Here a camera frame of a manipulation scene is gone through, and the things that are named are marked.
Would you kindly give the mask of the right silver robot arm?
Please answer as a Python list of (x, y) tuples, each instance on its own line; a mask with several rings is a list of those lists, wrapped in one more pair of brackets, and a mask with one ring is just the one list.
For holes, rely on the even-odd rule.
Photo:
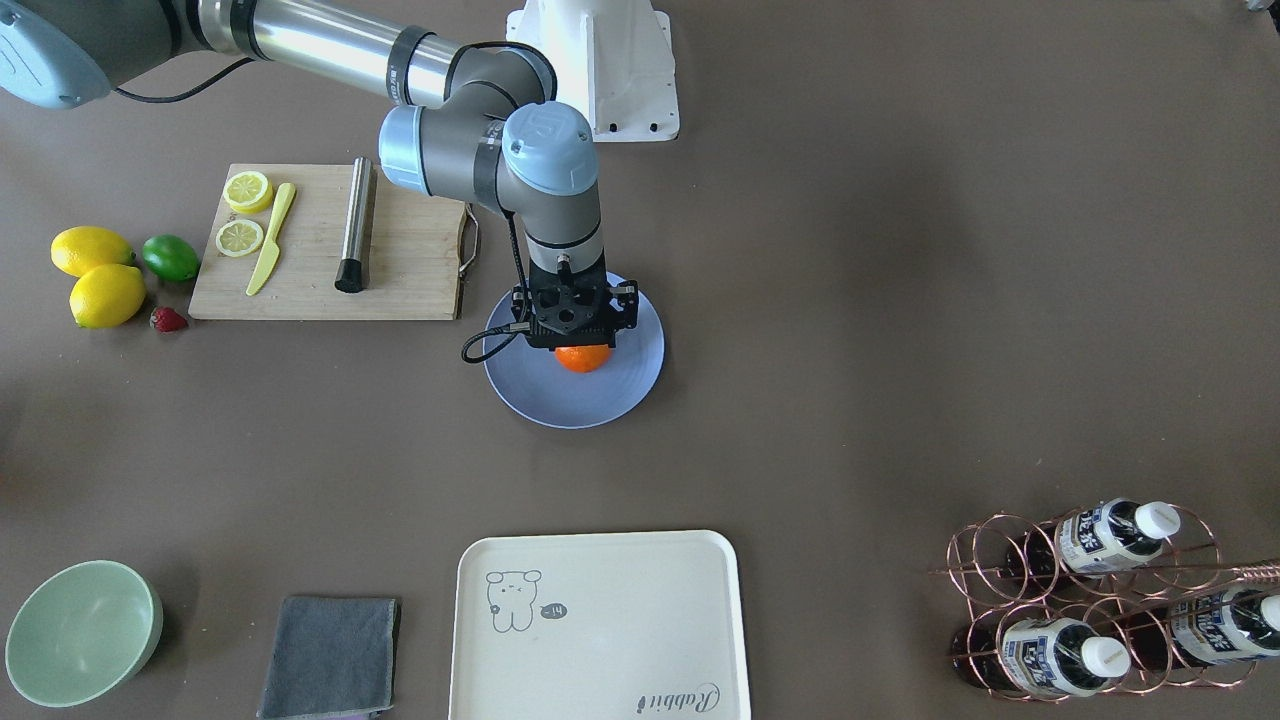
[(72, 109), (186, 53), (275, 61), (384, 94), (383, 174), (503, 215), (527, 243), (502, 334), (534, 348), (613, 346), (637, 324), (611, 282), (599, 164), (585, 117), (535, 47), (458, 44), (329, 1), (5, 1), (3, 87)]

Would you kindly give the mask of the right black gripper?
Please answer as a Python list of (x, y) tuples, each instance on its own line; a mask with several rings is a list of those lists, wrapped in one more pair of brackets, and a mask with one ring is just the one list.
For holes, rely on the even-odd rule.
[(535, 266), (526, 286), (513, 287), (512, 313), (529, 324), (522, 337), (531, 348), (612, 348), (616, 333), (637, 327), (639, 305), (636, 281), (609, 284), (605, 264), (595, 263), (580, 273)]

